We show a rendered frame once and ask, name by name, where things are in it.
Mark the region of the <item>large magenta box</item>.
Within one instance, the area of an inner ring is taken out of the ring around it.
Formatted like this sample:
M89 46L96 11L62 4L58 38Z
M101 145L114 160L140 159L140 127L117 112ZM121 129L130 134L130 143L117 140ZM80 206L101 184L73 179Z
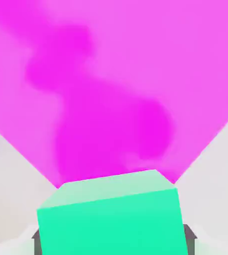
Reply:
M228 123L228 0L0 0L0 134L55 186L176 181Z

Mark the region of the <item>small turquoise cube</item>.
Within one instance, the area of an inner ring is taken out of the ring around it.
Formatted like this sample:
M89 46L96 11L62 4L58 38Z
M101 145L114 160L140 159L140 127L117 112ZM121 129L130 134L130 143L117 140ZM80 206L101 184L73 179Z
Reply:
M65 183L37 218L42 255L188 255L177 188L156 170Z

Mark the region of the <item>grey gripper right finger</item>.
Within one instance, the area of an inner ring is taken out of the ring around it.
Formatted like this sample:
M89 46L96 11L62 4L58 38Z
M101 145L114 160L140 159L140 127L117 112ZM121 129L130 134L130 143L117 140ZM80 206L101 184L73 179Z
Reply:
M183 226L189 255L228 255L228 241L209 235L199 225Z

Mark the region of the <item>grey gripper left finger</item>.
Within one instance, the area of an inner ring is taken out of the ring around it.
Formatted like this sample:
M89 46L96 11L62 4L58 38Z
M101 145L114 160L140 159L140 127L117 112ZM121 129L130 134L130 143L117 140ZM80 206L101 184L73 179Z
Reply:
M38 230L37 224L29 225L17 238L0 243L0 255L35 255L33 235Z

